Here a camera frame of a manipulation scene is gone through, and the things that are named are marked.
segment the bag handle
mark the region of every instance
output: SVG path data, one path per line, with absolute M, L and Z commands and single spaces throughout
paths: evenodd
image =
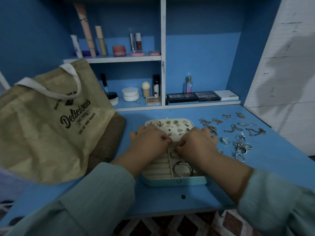
M 76 94 L 65 95 L 65 94 L 61 94 L 61 93 L 54 93 L 54 92 L 46 89 L 43 85 L 36 82 L 34 79 L 31 79 L 28 77 L 25 77 L 24 79 L 20 80 L 19 82 L 15 83 L 14 85 L 21 85 L 21 86 L 29 87 L 31 89 L 34 89 L 37 92 L 40 92 L 41 94 L 43 94 L 45 96 L 48 96 L 48 97 L 51 97 L 54 99 L 74 99 L 74 98 L 78 97 L 82 92 L 82 86 L 81 86 L 81 82 L 80 82 L 80 79 L 77 75 L 76 70 L 69 63 L 62 64 L 59 67 L 63 68 L 66 72 L 68 72 L 74 78 L 74 80 L 77 84 L 77 93 Z

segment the open jewelry box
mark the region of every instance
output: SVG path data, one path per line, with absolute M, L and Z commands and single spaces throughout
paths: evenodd
M 152 187 L 206 184 L 205 174 L 194 165 L 184 162 L 175 151 L 181 137 L 194 127 L 192 122 L 184 118 L 153 119 L 145 125 L 150 123 L 169 134 L 173 143 L 166 153 L 143 170 L 142 182 Z

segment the person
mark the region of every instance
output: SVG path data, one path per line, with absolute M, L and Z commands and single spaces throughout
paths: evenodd
M 154 125 L 130 133 L 131 146 L 111 164 L 100 163 L 72 190 L 23 218 L 13 235 L 111 235 L 135 200 L 134 178 L 166 152 L 171 138 Z M 176 151 L 227 193 L 238 213 L 263 235 L 315 235 L 315 194 L 217 151 L 218 138 L 197 127 Z

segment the desk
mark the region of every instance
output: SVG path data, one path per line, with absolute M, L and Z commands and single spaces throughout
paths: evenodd
M 235 114 L 236 112 L 242 112 L 246 119 L 239 118 Z M 247 137 L 246 142 L 253 145 L 253 149 L 246 154 L 245 163 L 254 168 L 260 167 L 272 171 L 298 185 L 315 188 L 314 162 L 241 105 L 128 111 L 120 114 L 127 119 L 127 123 L 117 155 L 122 154 L 130 145 L 129 132 L 136 131 L 140 125 L 150 119 L 187 118 L 196 127 L 202 127 L 198 121 L 199 118 L 207 120 L 218 118 L 223 121 L 223 123 L 215 125 L 218 129 L 218 136 L 227 137 L 233 142 L 236 141 L 235 136 L 240 132 L 225 133 L 223 130 L 230 130 L 231 124 L 241 121 L 255 123 L 257 127 L 250 128 L 256 130 L 263 128 L 266 134 L 250 137 L 245 127 L 241 127 Z M 232 119 L 224 120 L 222 114 L 231 114 Z M 232 144 L 225 146 L 219 142 L 218 148 L 230 157 L 235 152 Z M 71 189 L 79 180 L 50 187 L 34 184 L 15 202 L 0 222 L 0 226 L 7 225 L 14 217 L 27 215 L 47 204 Z M 137 179 L 135 195 L 136 202 L 130 208 L 127 218 L 202 212 L 234 207 L 233 202 L 210 178 L 208 178 L 206 185 L 177 187 L 148 187 L 140 179 Z

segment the brown bag bottom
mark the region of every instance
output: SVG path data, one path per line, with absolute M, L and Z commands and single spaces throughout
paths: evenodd
M 126 119 L 119 113 L 115 113 L 104 134 L 98 141 L 96 147 L 89 155 L 86 175 L 89 174 L 99 163 L 110 162 L 115 156 L 120 139 L 125 127 Z

